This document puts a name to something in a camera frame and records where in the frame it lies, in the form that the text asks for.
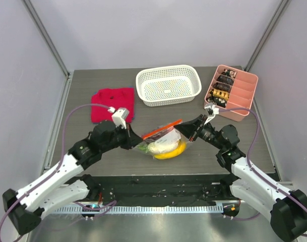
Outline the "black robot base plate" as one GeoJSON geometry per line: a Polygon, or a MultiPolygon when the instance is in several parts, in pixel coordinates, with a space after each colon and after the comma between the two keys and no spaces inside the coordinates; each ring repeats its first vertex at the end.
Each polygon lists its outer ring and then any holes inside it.
{"type": "Polygon", "coordinates": [[[229,189],[230,174],[94,176],[95,187],[86,201],[127,207],[214,206],[237,198],[229,189]]]}

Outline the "clear zip top bag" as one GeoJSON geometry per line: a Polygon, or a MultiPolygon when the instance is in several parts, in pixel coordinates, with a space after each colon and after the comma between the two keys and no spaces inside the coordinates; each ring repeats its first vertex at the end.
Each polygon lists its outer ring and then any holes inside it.
{"type": "MultiPolygon", "coordinates": [[[[186,142],[187,148],[189,146],[189,141],[186,137],[184,137],[179,131],[177,131],[174,126],[181,124],[182,119],[178,119],[174,122],[168,123],[167,125],[160,126],[156,128],[155,130],[142,135],[143,142],[146,142],[148,145],[152,142],[157,142],[157,143],[167,143],[167,142],[186,142]]],[[[137,147],[134,148],[135,151],[138,151],[142,154],[150,155],[154,158],[154,155],[150,152],[144,153],[141,152],[137,147]]]]}

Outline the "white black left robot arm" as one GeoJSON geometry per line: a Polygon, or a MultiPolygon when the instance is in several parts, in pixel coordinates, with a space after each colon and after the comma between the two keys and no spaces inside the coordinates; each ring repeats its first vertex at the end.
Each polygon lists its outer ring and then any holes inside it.
{"type": "Polygon", "coordinates": [[[4,210],[19,235],[36,228],[50,212],[76,200],[94,201],[99,196],[99,185],[89,175],[70,188],[58,188],[69,179],[98,162],[105,152],[115,148],[130,150],[142,142],[131,128],[116,126],[105,120],[96,125],[88,136],[71,147],[62,159],[38,179],[15,191],[2,195],[4,210]]]}

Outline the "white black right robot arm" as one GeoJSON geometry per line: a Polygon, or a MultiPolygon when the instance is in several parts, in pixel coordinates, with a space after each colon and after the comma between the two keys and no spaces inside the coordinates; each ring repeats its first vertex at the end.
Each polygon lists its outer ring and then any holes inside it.
{"type": "Polygon", "coordinates": [[[239,198],[262,214],[272,230],[283,241],[293,241],[307,232],[307,196],[291,190],[262,172],[238,147],[240,139],[235,126],[217,131],[206,115],[175,126],[193,142],[197,138],[219,150],[218,163],[230,172],[219,188],[225,199],[239,198]]]}

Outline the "white fake radish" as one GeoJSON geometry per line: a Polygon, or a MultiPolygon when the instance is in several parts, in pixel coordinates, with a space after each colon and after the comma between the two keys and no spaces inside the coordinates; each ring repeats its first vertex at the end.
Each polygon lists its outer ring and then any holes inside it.
{"type": "Polygon", "coordinates": [[[152,142],[147,146],[147,149],[152,154],[164,154],[175,150],[178,146],[179,141],[167,143],[152,142]]]}

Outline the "yellow fake banana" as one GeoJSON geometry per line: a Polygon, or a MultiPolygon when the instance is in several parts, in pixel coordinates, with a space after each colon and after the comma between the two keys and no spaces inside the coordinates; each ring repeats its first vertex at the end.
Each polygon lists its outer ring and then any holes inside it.
{"type": "Polygon", "coordinates": [[[154,158],[159,160],[175,158],[181,155],[186,148],[187,148],[186,142],[179,142],[178,147],[175,150],[163,154],[156,154],[154,155],[154,158]]]}

